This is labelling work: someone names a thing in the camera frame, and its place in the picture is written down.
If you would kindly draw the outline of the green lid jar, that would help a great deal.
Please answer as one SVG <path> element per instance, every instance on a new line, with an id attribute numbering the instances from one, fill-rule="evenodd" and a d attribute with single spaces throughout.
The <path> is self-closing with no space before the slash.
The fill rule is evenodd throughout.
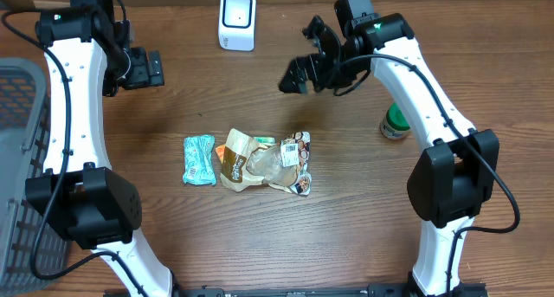
<path id="1" fill-rule="evenodd" d="M 387 139 L 403 139 L 410 132 L 409 123 L 396 103 L 393 103 L 387 110 L 379 128 L 382 135 Z"/>

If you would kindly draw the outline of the teal tissue pack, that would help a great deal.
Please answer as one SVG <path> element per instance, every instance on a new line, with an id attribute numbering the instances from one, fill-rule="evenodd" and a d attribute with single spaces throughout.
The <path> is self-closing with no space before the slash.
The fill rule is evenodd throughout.
<path id="1" fill-rule="evenodd" d="M 193 185 L 216 185 L 212 152 L 216 139 L 204 134 L 184 139 L 183 182 Z"/>
<path id="2" fill-rule="evenodd" d="M 261 144 L 266 145 L 274 145 L 275 144 L 275 138 L 273 137 L 262 137 L 262 136 L 256 136 L 254 137 L 256 141 L 258 141 Z"/>

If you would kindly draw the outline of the brown snack bag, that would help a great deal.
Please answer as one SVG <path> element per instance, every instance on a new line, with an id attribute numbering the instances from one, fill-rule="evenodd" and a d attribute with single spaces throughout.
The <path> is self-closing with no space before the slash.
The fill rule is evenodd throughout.
<path id="1" fill-rule="evenodd" d="M 275 140 L 274 145 L 266 145 L 233 129 L 224 145 L 221 180 L 226 188 L 241 192 L 251 186 L 268 185 L 298 196 L 310 194 L 309 132 L 296 132 L 280 142 Z"/>

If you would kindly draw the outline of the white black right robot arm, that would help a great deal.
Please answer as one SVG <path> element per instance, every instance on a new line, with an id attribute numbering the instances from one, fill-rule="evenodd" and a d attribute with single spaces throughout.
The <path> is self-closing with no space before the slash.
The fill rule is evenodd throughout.
<path id="1" fill-rule="evenodd" d="M 420 148 L 407 192 L 422 220 L 415 266 L 405 296 L 485 296 L 458 269 L 467 233 L 492 195 L 499 140 L 478 131 L 450 101 L 423 59 L 415 33 L 400 14 L 362 14 L 344 22 L 345 41 L 315 16 L 302 30 L 317 53 L 291 60 L 283 93 L 301 94 L 306 82 L 335 95 L 350 90 L 361 72 L 389 91 Z"/>

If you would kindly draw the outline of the orange tissue pack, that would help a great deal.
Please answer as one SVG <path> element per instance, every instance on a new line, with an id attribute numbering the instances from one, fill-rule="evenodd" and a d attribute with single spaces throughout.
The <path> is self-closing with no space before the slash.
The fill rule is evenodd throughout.
<path id="1" fill-rule="evenodd" d="M 226 145 L 219 145 L 216 147 L 216 155 L 219 158 L 221 163 L 223 163 L 223 160 L 224 160 L 225 149 L 226 149 Z"/>

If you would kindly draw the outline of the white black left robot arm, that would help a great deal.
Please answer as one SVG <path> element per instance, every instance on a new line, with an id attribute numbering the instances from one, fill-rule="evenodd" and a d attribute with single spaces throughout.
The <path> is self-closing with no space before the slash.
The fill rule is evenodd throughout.
<path id="1" fill-rule="evenodd" d="M 102 101 L 120 89 L 164 84 L 160 55 L 133 47 L 131 24 L 117 21 L 118 0 L 70 0 L 44 10 L 35 26 L 48 63 L 50 137 L 43 175 L 25 194 L 62 239 L 101 257 L 131 296 L 171 296 L 172 272 L 141 230 L 136 187 L 107 156 Z"/>

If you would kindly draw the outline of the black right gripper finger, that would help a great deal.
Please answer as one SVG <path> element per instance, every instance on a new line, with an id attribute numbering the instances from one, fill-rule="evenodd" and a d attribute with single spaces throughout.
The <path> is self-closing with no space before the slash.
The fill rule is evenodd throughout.
<path id="1" fill-rule="evenodd" d="M 279 82 L 278 88 L 285 94 L 307 94 L 308 81 L 312 83 L 312 90 L 316 91 L 318 78 L 313 55 L 299 56 L 292 59 Z"/>
<path id="2" fill-rule="evenodd" d="M 320 16 L 314 16 L 309 24 L 302 29 L 302 34 L 307 40 L 324 41 L 328 38 L 326 25 Z"/>

